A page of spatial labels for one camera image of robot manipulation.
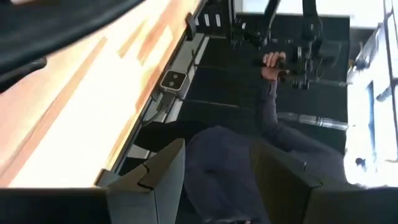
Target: wooden surface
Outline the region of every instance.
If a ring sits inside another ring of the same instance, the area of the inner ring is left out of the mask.
[[[200,0],[146,0],[0,95],[0,187],[90,187],[115,163]]]

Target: hand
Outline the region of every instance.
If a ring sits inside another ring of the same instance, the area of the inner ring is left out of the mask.
[[[285,59],[285,52],[271,52],[264,55],[264,57],[262,58],[262,62],[267,66],[262,67],[261,69],[261,75],[263,78],[272,81],[278,80],[279,72],[282,71],[282,69],[274,68],[276,66],[276,62],[278,61],[278,58]]]

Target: robotic arm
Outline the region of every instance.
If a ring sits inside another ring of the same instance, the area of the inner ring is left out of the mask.
[[[260,30],[249,30],[246,23],[236,20],[233,24],[232,43],[237,45],[249,41],[261,49],[272,44],[271,27],[280,0],[270,0],[264,12],[264,23]],[[277,67],[289,70],[280,74],[282,81],[292,80],[293,88],[308,89],[310,82],[341,86],[340,82],[320,80],[323,72],[333,67],[341,51],[341,44],[327,42],[323,38],[323,24],[318,16],[316,0],[303,0],[303,29],[300,40],[286,40],[285,44],[293,49],[291,60],[280,61]],[[254,66],[265,66],[256,60]]]

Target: black panel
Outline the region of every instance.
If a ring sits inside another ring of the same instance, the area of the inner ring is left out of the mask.
[[[2,189],[0,223],[110,224],[103,189]]]
[[[241,134],[257,135],[254,112],[203,103],[183,103],[179,121],[201,121],[209,126],[221,125]]]
[[[186,99],[254,108],[259,81],[259,72],[199,68]]]
[[[349,42],[341,42],[340,56],[338,57],[336,65],[333,68],[326,69],[321,79],[339,82],[347,81],[349,48]]]
[[[331,118],[347,122],[347,89],[311,84],[309,90],[295,90],[289,84],[279,84],[277,110]]]
[[[232,49],[227,40],[211,38],[206,46],[200,65],[227,69],[231,72],[257,72],[259,74],[260,68],[253,67],[252,61],[261,57],[262,52],[247,42],[236,49]]]

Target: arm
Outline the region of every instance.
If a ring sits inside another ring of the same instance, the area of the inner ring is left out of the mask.
[[[256,124],[261,136],[285,152],[292,150],[297,152],[333,150],[300,131],[278,122],[275,103],[276,89],[277,81],[263,80],[256,107]]]

